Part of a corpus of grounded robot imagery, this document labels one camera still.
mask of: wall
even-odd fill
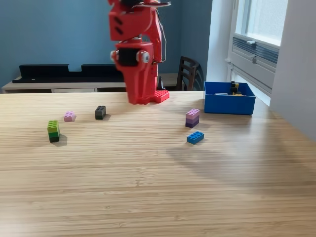
[[[197,60],[207,77],[212,0],[182,0],[181,56]]]
[[[227,81],[234,0],[213,0],[208,46],[207,81]]]
[[[316,141],[316,1],[289,0],[271,109]]]
[[[168,40],[161,73],[176,73],[180,57],[181,0],[160,10]],[[0,86],[21,64],[111,63],[106,0],[0,0]]]

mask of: red lego brick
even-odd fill
[[[152,98],[152,101],[160,104],[166,99],[170,98],[170,93],[167,90],[156,90],[154,97]]]

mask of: blue plastic bin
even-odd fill
[[[230,82],[205,82],[205,113],[252,115],[256,96],[247,83],[239,83],[239,91],[246,96],[215,95],[231,94]]]

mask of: lavender lego brick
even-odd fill
[[[187,112],[186,119],[195,119],[198,116],[199,116],[199,110],[191,109],[189,112]]]
[[[64,121],[65,122],[74,122],[76,120],[76,115],[75,112],[73,111],[67,111],[65,116],[64,116]]]
[[[195,123],[187,123],[186,122],[186,127],[189,127],[189,128],[194,128],[196,125],[198,125],[198,123],[199,123],[199,120],[198,121],[196,121]]]
[[[195,123],[196,121],[199,121],[199,116],[197,116],[195,119],[189,119],[189,118],[186,118],[186,123]]]

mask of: lego brick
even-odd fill
[[[195,123],[196,121],[199,121],[199,116],[197,116],[195,119],[186,118],[186,123],[193,124],[193,123]]]
[[[64,121],[65,122],[74,122],[76,120],[76,115],[75,112],[73,111],[67,111],[65,116],[64,116]]]
[[[152,101],[160,104],[163,101],[170,98],[170,93],[167,90],[156,90],[154,97],[152,98]]]
[[[188,136],[187,142],[195,145],[196,143],[202,141],[203,139],[204,139],[204,133],[195,132],[195,133],[191,134],[190,136]]]
[[[97,109],[94,112],[94,115],[96,116],[105,116],[107,114],[106,107],[105,106],[98,106]]]
[[[58,132],[51,132],[48,134],[49,138],[52,138],[52,137],[59,137],[59,133]]]
[[[195,119],[198,116],[199,116],[199,110],[191,109],[189,112],[187,112],[186,119]]]
[[[53,142],[59,142],[60,140],[59,140],[59,137],[50,137],[49,141],[53,143]]]
[[[216,93],[215,95],[229,95],[228,93]]]
[[[198,123],[199,123],[199,120],[197,120],[195,123],[187,123],[186,122],[186,127],[194,128],[196,125],[198,125]]]
[[[49,121],[47,127],[48,133],[58,132],[59,133],[59,123],[57,120]]]
[[[96,119],[96,120],[103,120],[104,117],[105,117],[105,115],[103,115],[103,116],[96,115],[96,116],[95,116],[95,119]]]

